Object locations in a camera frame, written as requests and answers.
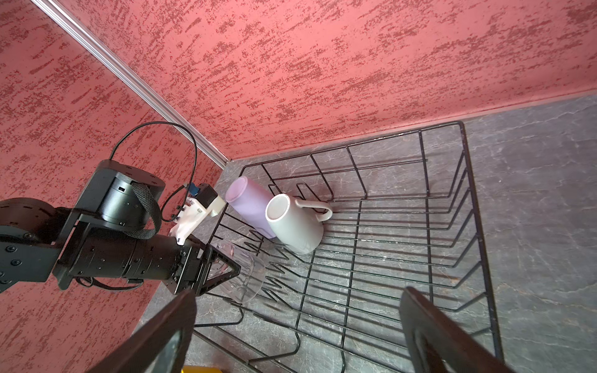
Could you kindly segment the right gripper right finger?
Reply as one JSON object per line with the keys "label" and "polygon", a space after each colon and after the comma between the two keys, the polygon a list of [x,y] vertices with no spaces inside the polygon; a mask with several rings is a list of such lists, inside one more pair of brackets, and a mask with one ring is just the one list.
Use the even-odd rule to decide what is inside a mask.
{"label": "right gripper right finger", "polygon": [[416,372],[510,372],[416,288],[405,288],[400,319]]}

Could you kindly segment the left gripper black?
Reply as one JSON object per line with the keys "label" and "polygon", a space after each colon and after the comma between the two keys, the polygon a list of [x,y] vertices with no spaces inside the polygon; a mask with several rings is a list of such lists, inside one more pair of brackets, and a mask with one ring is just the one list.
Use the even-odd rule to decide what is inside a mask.
{"label": "left gripper black", "polygon": [[240,275],[234,249],[205,245],[189,237],[135,239],[124,233],[80,222],[65,245],[53,275],[60,289],[75,279],[123,278],[131,283],[162,281],[177,295],[186,290],[202,296]]}

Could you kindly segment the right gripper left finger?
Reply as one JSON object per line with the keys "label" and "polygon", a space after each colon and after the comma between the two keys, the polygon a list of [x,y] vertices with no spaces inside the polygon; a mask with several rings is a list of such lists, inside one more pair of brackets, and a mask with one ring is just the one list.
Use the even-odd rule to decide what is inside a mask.
{"label": "right gripper left finger", "polygon": [[194,293],[184,291],[91,372],[181,372],[194,331]]}

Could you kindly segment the clear glass tumbler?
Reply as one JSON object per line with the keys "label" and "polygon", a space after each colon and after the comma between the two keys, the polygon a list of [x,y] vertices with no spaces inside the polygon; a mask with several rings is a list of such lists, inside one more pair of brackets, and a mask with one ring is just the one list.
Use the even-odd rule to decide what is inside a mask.
{"label": "clear glass tumbler", "polygon": [[229,241],[220,241],[215,248],[239,265],[239,274],[215,287],[216,292],[236,303],[247,304],[257,296],[264,285],[267,260]]}

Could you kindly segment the lavender plastic cup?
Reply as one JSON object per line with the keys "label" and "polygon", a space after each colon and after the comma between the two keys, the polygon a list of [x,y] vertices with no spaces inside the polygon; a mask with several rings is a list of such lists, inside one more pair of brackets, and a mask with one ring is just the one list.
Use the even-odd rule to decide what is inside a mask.
{"label": "lavender plastic cup", "polygon": [[276,237],[265,216],[266,207],[272,198],[271,192],[247,177],[239,177],[233,181],[225,194],[225,201],[243,220],[268,239]]}

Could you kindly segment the white ceramic mug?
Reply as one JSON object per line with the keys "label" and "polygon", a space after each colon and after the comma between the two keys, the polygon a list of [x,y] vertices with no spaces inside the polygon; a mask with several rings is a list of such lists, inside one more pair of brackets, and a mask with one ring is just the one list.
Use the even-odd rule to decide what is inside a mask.
{"label": "white ceramic mug", "polygon": [[302,200],[287,194],[273,197],[265,209],[265,218],[279,241],[297,255],[312,253],[321,244],[323,223],[333,216],[325,202]]}

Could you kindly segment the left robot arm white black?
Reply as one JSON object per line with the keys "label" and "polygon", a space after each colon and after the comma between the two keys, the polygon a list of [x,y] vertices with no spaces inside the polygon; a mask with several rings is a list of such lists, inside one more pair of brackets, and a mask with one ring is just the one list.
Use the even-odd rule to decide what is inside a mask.
{"label": "left robot arm white black", "polygon": [[74,208],[34,198],[1,203],[1,288],[55,277],[60,289],[78,282],[104,286],[122,278],[129,289],[163,281],[172,293],[203,295],[239,276],[229,252],[195,238],[183,209],[173,236],[160,233],[158,177],[113,160],[96,168]]}

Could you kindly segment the yellow mug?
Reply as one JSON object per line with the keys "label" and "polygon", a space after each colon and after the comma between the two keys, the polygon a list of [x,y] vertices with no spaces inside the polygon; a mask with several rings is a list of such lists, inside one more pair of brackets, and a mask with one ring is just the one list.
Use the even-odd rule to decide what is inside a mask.
{"label": "yellow mug", "polygon": [[213,367],[186,365],[182,368],[181,373],[222,373],[222,370]]}

